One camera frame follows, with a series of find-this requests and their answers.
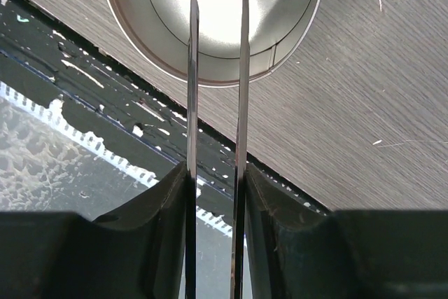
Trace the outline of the metal tongs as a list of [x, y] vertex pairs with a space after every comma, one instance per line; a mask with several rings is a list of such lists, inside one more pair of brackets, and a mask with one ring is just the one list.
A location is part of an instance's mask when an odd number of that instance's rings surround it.
[[[249, 120], [249, 0], [242, 0], [239, 58], [239, 110], [234, 171], [234, 205], [230, 297], [241, 298], [243, 290], [244, 224], [246, 206], [246, 163]], [[190, 38], [188, 41], [187, 103], [187, 184], [185, 205], [185, 297], [196, 297], [196, 190], [198, 133], [198, 61], [200, 11], [197, 0], [190, 0]]]

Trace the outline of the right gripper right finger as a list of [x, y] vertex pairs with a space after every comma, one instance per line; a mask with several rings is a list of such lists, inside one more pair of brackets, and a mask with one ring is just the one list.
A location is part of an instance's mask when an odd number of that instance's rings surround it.
[[254, 298], [446, 298], [445, 210], [322, 215], [246, 170]]

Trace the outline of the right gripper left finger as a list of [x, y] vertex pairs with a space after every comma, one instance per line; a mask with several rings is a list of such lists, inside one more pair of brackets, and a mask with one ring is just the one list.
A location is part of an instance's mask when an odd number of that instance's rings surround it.
[[93, 221], [70, 211], [1, 214], [2, 298], [177, 298], [185, 163]]

